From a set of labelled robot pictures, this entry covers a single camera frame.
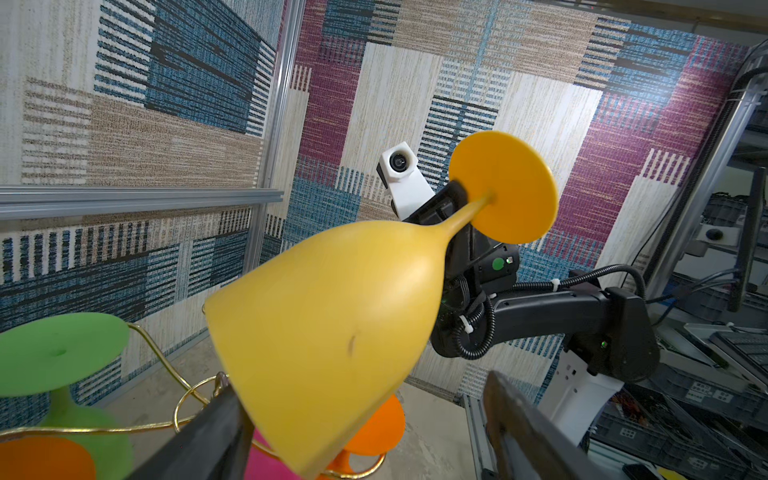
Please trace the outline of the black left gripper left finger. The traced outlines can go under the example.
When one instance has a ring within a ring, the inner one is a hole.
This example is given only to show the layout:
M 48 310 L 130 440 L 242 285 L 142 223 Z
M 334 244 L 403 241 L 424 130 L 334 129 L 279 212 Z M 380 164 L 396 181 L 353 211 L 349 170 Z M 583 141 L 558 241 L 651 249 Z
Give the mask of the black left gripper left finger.
M 253 423 L 228 386 L 129 477 L 241 480 L 253 433 Z

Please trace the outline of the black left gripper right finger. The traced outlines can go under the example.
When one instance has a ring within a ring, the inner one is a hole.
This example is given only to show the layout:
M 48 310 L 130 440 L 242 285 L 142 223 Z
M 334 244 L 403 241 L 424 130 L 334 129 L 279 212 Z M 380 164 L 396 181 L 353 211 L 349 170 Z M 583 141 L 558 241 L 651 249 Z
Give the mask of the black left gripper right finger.
M 503 374 L 483 390 L 486 432 L 499 479 L 605 479 L 607 475 L 545 418 Z

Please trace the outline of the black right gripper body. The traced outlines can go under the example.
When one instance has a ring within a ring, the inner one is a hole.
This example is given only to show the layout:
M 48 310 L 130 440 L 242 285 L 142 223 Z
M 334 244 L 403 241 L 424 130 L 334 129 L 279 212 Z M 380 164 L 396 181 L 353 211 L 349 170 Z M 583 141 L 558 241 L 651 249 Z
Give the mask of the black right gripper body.
M 405 222 L 434 225 L 448 219 L 468 203 L 464 188 L 450 181 L 422 204 Z M 501 294 L 517 282 L 519 247 L 499 243 L 482 234 L 471 224 L 463 227 L 450 241 L 445 255 L 444 294 L 459 294 L 464 280 L 470 294 Z

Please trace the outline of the pink wine glass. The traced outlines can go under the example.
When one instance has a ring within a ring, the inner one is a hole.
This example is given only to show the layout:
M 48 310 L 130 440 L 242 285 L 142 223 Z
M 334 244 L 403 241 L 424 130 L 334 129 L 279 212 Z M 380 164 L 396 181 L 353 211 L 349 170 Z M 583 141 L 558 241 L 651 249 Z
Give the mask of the pink wine glass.
M 301 480 L 279 460 L 270 457 L 255 446 L 251 447 L 244 480 Z

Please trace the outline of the yellow wine glass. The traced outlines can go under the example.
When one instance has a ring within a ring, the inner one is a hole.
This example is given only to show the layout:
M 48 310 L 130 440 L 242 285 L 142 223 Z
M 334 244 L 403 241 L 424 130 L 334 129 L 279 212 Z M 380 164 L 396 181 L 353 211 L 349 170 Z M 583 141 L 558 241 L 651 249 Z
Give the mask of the yellow wine glass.
M 508 244 L 541 238 L 558 210 L 527 143 L 484 131 L 455 148 L 468 202 L 422 226 L 362 221 L 316 234 L 212 294 L 204 314 L 249 418 L 282 462 L 317 477 L 419 359 L 451 239 L 465 226 Z

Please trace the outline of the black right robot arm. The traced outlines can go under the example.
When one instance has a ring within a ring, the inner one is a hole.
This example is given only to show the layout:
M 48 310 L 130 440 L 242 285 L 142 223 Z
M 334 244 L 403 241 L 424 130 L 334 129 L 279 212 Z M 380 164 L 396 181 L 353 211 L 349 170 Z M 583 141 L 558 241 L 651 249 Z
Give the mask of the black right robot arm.
M 644 281 L 631 266 L 610 265 L 520 282 L 519 263 L 517 246 L 463 227 L 448 245 L 430 343 L 442 357 L 477 360 L 498 344 L 564 335 L 564 364 L 539 409 L 579 443 L 623 385 L 647 379 L 659 365 Z

